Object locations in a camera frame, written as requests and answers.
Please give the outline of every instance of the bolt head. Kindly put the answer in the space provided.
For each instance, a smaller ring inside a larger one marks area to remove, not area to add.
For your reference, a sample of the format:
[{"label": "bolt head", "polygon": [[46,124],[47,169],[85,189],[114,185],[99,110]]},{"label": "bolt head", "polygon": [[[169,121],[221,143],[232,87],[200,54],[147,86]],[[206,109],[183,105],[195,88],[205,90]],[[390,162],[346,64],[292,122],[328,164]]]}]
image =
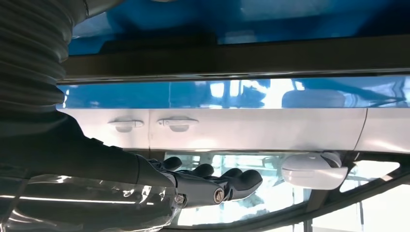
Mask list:
[{"label": "bolt head", "polygon": [[222,189],[219,188],[219,189],[215,190],[215,193],[214,193],[215,203],[217,203],[217,204],[221,203],[223,201],[224,197],[225,197],[225,193],[223,192]]}]

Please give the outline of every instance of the car window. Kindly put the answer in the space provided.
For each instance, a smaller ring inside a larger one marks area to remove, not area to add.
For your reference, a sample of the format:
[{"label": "car window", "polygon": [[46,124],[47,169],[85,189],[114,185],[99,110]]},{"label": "car window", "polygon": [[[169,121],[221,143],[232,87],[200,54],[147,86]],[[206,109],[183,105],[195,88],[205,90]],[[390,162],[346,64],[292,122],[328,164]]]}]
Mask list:
[{"label": "car window", "polygon": [[410,186],[401,185],[362,202],[313,219],[313,232],[406,231]]},{"label": "car window", "polygon": [[209,163],[214,167],[215,176],[220,176],[231,168],[239,168],[242,171],[255,169],[261,173],[264,180],[254,194],[241,201],[183,209],[174,219],[173,225],[230,223],[262,216],[307,201],[310,190],[285,183],[278,170],[281,161],[293,154],[297,153],[167,152],[165,158],[179,157],[182,160],[181,169],[192,170],[199,164]]},{"label": "car window", "polygon": [[361,160],[355,162],[355,166],[349,172],[346,180],[340,187],[340,192],[346,192],[358,186],[365,185],[377,178],[389,178],[390,172],[400,167],[397,162],[380,162],[372,160]]}]

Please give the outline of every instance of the metal beam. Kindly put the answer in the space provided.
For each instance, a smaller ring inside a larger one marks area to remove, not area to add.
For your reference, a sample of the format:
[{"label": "metal beam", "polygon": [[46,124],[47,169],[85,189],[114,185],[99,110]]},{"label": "metal beam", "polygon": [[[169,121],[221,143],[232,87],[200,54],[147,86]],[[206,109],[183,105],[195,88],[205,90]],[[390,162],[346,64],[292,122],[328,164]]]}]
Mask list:
[{"label": "metal beam", "polygon": [[60,84],[409,74],[409,42],[397,35],[73,56]]}]

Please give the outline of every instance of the car body panel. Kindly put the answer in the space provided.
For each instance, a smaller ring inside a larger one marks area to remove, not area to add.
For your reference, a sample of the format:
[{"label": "car body panel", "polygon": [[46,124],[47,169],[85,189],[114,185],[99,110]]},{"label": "car body panel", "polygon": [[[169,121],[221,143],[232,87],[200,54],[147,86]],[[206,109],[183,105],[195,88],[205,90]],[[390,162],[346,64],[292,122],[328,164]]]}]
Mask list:
[{"label": "car body panel", "polygon": [[[353,150],[366,117],[365,108],[61,111],[76,118],[86,136],[107,145],[194,151]],[[130,120],[144,125],[138,128],[112,125]]]},{"label": "car body panel", "polygon": [[358,151],[410,153],[410,110],[369,109]]}]

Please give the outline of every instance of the robotic hand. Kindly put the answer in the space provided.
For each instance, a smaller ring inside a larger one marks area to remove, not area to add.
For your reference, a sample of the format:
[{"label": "robotic hand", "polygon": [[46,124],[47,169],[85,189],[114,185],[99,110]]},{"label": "robotic hand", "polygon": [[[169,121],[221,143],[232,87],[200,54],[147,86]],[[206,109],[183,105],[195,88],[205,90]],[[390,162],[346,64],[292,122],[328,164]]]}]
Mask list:
[{"label": "robotic hand", "polygon": [[210,164],[201,164],[192,171],[175,172],[182,165],[177,157],[171,157],[164,162],[149,162],[176,184],[179,194],[177,201],[183,202],[184,207],[240,200],[251,195],[262,183],[261,175],[255,170],[242,172],[238,168],[233,168],[221,177],[215,177],[212,176],[214,168]]}]

